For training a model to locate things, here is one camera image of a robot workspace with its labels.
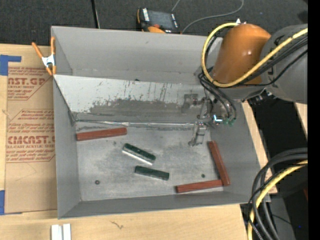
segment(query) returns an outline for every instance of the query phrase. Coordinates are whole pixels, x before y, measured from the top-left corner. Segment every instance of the electronic device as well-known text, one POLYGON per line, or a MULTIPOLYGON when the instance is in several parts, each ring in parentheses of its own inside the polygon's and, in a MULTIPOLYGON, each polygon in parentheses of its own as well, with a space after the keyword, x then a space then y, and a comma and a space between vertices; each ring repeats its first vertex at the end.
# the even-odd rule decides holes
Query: electronic device
POLYGON ((137 24, 143 32, 180 34, 180 28, 173 13, 139 8, 137 24))

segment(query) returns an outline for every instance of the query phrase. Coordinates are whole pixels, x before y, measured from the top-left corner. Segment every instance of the white object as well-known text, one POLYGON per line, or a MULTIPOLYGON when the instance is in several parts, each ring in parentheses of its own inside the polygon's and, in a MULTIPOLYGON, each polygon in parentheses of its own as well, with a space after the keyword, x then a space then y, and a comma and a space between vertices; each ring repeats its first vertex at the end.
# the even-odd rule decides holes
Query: white object
POLYGON ((71 225, 52 225, 51 226, 51 240, 71 240, 71 225))

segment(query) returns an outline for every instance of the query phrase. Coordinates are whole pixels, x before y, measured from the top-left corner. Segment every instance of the scratch marks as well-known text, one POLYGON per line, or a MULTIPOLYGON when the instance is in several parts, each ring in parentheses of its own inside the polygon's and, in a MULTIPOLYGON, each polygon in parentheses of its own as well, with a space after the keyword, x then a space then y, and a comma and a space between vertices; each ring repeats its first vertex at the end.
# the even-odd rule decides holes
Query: scratch marks
POLYGON ((118 223, 116 223, 115 221, 111 221, 110 222, 114 225, 116 225, 118 227, 118 229, 122 230, 122 228, 124 227, 124 225, 119 225, 118 223))

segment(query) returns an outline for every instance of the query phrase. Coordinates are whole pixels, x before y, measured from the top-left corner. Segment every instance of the blue tape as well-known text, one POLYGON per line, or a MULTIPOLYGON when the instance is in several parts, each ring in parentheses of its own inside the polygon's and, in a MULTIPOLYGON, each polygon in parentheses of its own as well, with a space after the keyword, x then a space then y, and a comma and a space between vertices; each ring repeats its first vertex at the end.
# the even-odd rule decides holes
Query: blue tape
POLYGON ((21 56, 0 55, 0 76, 8 75, 9 62, 21 62, 21 56))
POLYGON ((5 214, 5 191, 0 190, 0 215, 5 214))

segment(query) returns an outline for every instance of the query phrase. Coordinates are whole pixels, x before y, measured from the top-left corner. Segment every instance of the wooden surface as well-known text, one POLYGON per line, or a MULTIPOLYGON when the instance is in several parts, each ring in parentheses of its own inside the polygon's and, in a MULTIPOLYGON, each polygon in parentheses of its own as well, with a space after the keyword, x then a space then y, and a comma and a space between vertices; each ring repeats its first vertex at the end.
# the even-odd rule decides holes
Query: wooden surface
POLYGON ((303 131, 306 139, 308 139, 308 105, 302 103, 295 103, 295 109, 299 115, 299 119, 301 122, 301 126, 303 127, 303 131))
MULTIPOLYGON (((40 48, 45 56, 49 54, 49 47, 40 48)), ((34 52, 31 45, 0 44, 1 54, 23 55, 22 61, 24 62, 29 60, 30 55, 34 56, 34 52)), ((263 166, 268 160, 255 117, 247 102, 243 103, 242 107, 257 152, 258 162, 263 166)), ((0 168, 3 168, 4 150, 0 152, 0 161, 2 163, 0 168)), ((49 240, 51 225, 67 223, 71 224, 72 240, 247 239, 245 224, 238 204, 63 220, 57 219, 56 210, 7 214, 0 216, 0 239, 49 240)))

